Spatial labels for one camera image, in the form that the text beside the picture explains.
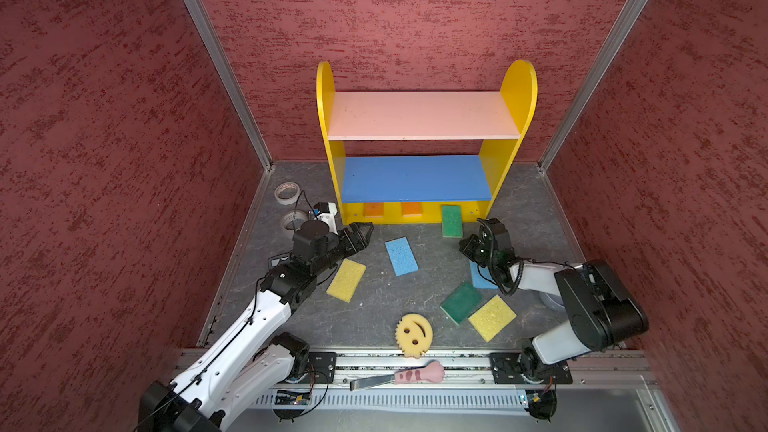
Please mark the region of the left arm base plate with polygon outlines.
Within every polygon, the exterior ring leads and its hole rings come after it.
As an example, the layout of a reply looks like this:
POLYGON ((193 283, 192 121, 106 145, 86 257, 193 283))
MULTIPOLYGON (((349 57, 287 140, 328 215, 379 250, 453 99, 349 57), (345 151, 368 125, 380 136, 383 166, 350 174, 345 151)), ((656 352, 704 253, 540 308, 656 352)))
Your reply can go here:
POLYGON ((338 354, 327 351, 310 351, 300 364, 300 369, 283 381, 283 384, 327 384, 334 381, 338 354))

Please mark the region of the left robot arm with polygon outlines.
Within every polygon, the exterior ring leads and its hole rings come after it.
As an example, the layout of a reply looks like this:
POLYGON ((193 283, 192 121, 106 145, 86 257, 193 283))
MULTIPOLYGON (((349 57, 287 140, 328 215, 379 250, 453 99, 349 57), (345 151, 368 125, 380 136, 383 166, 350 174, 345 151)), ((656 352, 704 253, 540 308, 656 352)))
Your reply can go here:
POLYGON ((314 292, 320 275, 370 243, 372 223, 336 230, 303 223, 291 251, 270 259, 251 302, 230 328, 169 384, 154 382, 139 402, 139 431, 225 431, 268 389, 302 378, 309 346, 279 328, 314 292))

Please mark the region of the grey mug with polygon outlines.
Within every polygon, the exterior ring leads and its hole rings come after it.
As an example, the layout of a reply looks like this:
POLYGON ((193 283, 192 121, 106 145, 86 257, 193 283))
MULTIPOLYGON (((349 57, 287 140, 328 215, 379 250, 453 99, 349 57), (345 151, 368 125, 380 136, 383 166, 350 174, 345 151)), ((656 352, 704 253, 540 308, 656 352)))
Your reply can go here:
POLYGON ((545 292, 539 293, 540 299, 542 303, 549 308, 552 311, 558 312, 558 313, 564 313, 565 312, 565 305, 562 301, 562 298, 559 296, 555 296, 552 294, 548 294, 545 292))

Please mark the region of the orange sponge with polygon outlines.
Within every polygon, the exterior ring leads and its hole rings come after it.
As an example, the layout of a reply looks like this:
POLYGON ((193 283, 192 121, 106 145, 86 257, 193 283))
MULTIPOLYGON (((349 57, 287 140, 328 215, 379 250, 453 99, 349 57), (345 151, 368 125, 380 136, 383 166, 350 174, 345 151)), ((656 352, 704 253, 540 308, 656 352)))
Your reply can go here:
POLYGON ((363 214, 366 218, 381 218, 385 215, 383 203, 364 203, 363 214))
POLYGON ((401 214, 403 217, 421 217, 423 208, 421 202, 402 202, 401 214))

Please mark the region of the black calculator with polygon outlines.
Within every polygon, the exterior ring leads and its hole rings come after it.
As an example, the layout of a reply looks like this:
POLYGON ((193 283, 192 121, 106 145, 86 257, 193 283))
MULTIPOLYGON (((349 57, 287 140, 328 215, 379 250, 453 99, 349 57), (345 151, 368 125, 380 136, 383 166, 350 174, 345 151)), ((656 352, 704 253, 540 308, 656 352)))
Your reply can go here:
POLYGON ((269 269, 273 269, 273 268, 277 267, 278 265, 288 261, 289 259, 290 259, 290 254, 289 253, 270 257, 270 258, 267 259, 268 268, 269 269))

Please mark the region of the orange sponge front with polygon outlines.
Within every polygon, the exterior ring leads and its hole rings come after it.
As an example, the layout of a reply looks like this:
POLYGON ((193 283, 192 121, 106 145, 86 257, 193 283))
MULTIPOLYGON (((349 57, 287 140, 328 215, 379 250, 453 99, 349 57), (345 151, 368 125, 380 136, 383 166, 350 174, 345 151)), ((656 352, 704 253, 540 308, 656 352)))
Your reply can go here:
POLYGON ((423 208, 421 202, 402 202, 401 214, 403 217, 421 217, 423 208))

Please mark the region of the pink handled scraper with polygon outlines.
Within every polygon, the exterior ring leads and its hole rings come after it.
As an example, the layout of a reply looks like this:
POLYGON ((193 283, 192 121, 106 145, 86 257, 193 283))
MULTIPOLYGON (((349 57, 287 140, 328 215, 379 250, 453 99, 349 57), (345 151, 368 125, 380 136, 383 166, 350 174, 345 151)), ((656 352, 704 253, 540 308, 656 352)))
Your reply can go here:
POLYGON ((379 387, 387 384, 410 385, 417 383, 441 383, 445 378, 445 369, 438 361, 431 361, 423 367, 409 368, 389 375, 356 379, 349 383, 351 392, 379 387))

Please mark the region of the blue sponge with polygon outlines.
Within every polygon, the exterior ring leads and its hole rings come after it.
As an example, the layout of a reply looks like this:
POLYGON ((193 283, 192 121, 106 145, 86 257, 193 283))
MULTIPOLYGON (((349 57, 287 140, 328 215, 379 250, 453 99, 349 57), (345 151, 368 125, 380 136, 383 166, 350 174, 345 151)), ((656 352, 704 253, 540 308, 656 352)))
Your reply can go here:
POLYGON ((475 262, 470 262, 470 276, 472 285, 476 289, 496 289, 497 285, 493 281, 490 272, 485 267, 479 267, 475 262))
POLYGON ((419 270, 415 255, 406 237, 397 238, 385 243, 385 247, 397 277, 419 270))

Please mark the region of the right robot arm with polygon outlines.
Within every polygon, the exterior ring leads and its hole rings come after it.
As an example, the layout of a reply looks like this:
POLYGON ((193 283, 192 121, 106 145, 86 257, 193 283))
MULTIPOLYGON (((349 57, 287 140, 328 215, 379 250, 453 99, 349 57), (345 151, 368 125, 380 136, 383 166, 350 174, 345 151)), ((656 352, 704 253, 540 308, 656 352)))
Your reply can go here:
POLYGON ((478 232, 459 242, 462 254, 485 268, 502 294, 527 290, 555 297, 567 316, 522 348, 513 370, 528 382, 541 383, 571 359, 604 351, 649 330, 646 313, 606 262, 570 265, 523 258, 499 220, 478 223, 478 232))

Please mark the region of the yellow sponge right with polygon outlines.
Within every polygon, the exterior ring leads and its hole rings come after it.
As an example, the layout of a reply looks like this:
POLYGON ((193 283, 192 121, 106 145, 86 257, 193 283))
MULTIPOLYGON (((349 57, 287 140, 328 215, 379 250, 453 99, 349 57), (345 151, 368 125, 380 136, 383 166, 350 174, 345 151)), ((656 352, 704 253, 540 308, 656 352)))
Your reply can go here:
POLYGON ((516 318, 516 312, 496 295, 474 312, 469 322, 485 342, 490 342, 516 318))

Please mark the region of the light green sponge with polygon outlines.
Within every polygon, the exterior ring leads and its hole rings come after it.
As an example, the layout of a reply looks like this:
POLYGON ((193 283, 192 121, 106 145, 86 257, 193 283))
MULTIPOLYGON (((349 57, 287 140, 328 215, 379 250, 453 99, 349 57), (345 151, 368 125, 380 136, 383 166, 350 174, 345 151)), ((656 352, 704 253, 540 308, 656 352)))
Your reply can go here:
POLYGON ((458 205, 442 205, 442 236, 444 238, 462 238, 462 210, 458 205))

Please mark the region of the yellow smiley face sponge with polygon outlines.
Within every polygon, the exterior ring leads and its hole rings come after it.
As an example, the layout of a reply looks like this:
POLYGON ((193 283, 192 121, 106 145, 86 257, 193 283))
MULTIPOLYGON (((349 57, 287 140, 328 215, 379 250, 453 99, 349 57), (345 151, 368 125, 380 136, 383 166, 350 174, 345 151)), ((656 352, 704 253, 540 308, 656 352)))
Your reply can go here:
POLYGON ((431 348, 434 338, 430 322, 422 315, 404 315, 395 329, 395 341, 407 358, 420 358, 431 348))

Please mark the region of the clear tape roll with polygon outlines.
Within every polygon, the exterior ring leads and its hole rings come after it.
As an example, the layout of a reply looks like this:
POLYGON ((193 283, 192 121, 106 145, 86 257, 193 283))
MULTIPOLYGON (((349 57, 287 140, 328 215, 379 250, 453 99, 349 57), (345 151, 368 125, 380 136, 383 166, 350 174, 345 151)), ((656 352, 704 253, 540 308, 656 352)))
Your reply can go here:
POLYGON ((275 200, 283 206, 294 205, 302 192, 301 186, 293 181, 278 184, 273 192, 275 200))

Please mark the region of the blue sponge right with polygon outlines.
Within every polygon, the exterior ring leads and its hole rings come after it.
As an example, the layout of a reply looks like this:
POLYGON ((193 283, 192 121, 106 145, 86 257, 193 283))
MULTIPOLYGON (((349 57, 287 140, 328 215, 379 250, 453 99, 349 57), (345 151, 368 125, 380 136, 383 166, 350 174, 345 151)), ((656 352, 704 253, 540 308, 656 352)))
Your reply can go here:
POLYGON ((496 289, 497 285, 493 281, 490 272, 485 267, 479 267, 475 262, 470 262, 470 276, 472 285, 476 289, 496 289))

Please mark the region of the dark green sponge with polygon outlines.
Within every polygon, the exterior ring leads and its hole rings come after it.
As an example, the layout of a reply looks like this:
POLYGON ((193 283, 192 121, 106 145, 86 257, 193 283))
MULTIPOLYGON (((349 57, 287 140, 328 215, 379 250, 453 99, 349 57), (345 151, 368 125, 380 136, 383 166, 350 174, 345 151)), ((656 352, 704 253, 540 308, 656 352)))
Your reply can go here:
POLYGON ((456 325, 467 320, 482 302, 482 294, 470 282, 462 282, 441 303, 440 309, 456 325))

